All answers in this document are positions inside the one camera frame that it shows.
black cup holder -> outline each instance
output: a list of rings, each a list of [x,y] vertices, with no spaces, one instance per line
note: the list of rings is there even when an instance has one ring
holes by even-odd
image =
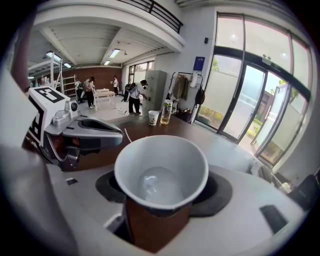
[[[108,172],[96,180],[95,187],[108,201],[125,203],[126,195],[119,187],[114,172]],[[202,192],[193,200],[190,217],[209,217],[218,213],[232,197],[232,186],[225,178],[209,171]]]

ceiling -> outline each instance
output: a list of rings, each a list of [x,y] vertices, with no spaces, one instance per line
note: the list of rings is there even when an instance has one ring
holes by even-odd
[[[143,34],[114,25],[100,23],[66,23],[52,25],[31,33],[28,66],[46,60],[46,53],[55,52],[63,63],[71,66],[101,66],[110,60],[109,66],[121,66],[140,55],[163,49],[165,46]],[[114,49],[120,52],[109,56]],[[47,72],[49,66],[41,66],[29,72],[36,76]]]

brown countertop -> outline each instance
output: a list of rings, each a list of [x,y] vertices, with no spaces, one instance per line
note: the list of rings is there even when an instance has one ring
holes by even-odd
[[[169,124],[161,124],[158,120],[156,126],[148,124],[149,118],[140,116],[127,116],[119,119],[110,120],[110,123],[119,127],[123,133],[123,141],[120,145],[102,149],[99,153],[91,153],[81,156],[76,171],[98,168],[111,165],[116,162],[120,151],[129,144],[125,134],[125,129],[132,141],[153,135],[173,135],[188,139],[200,147],[205,153],[214,140],[214,134],[195,125],[190,125],[174,116],[170,118]]]

white table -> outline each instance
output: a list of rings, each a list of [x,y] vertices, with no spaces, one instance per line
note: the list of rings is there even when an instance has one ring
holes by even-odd
[[[98,111],[100,97],[107,97],[108,100],[110,101],[110,98],[116,96],[116,94],[113,91],[97,91],[96,93],[93,94],[93,96],[95,101],[95,111]]]

white paper cup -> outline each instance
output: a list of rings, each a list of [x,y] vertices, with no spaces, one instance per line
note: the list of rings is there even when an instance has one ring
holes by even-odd
[[[209,167],[191,141],[169,135],[148,136],[128,144],[114,165],[120,188],[149,210],[175,211],[204,189]]]
[[[150,110],[148,113],[149,113],[149,125],[155,126],[157,124],[159,112]]]

